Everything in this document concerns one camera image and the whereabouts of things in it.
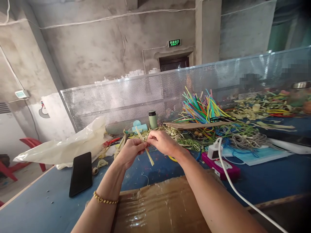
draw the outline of doorway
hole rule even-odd
[[[163,57],[159,58],[159,62],[161,72],[189,67],[189,57],[181,57],[173,59],[169,57]]]

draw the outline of blue table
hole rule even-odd
[[[299,126],[301,129],[308,130],[310,127],[307,125],[308,121],[304,119],[298,121],[303,121],[304,127]],[[149,184],[154,184],[184,175],[177,163],[159,151],[152,151],[150,154],[155,165],[151,166],[146,153],[138,156],[125,174],[122,191],[144,187],[148,184],[148,179]],[[105,159],[111,164],[111,157]],[[200,164],[205,169],[208,168],[206,164],[202,162]],[[253,204],[311,192],[310,155],[292,155],[251,167],[238,166],[241,169],[241,179],[235,183],[235,187]],[[60,171],[52,168],[0,211],[0,232],[70,232],[107,169],[108,166],[99,169],[90,189],[69,198],[71,168]],[[235,195],[228,182],[224,182],[224,185],[242,205],[246,206]]]

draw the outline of exit sign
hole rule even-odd
[[[178,40],[169,40],[168,41],[168,47],[175,47],[175,46],[180,46],[181,45],[181,39]]]

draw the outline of cardboard box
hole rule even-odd
[[[213,170],[207,170],[208,172],[221,183]],[[181,176],[141,189],[121,192],[112,232],[211,231],[186,177]]]

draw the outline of scrap pile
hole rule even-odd
[[[236,100],[237,106],[226,111],[236,119],[257,120],[270,116],[293,117],[300,112],[299,108],[293,108],[287,104],[288,96],[282,92],[274,94],[268,92],[266,95],[256,95],[243,100]]]
[[[223,138],[223,146],[234,152],[245,150],[255,157],[262,146],[273,147],[267,136],[261,134],[258,128],[294,131],[293,126],[285,126],[280,120],[266,119],[267,117],[299,117],[301,108],[292,107],[287,103],[286,93],[268,92],[265,95],[256,95],[243,100],[236,100],[236,106],[223,110],[213,98],[212,90],[198,96],[191,94],[187,87],[183,93],[183,109],[181,117],[171,123],[209,124],[214,122],[227,122],[213,127],[200,127],[194,129],[176,129],[174,124],[163,124],[153,130],[165,130],[179,145],[195,151],[207,151],[218,137]],[[146,141],[149,130],[143,130],[141,136],[133,133],[131,138],[141,138]]]

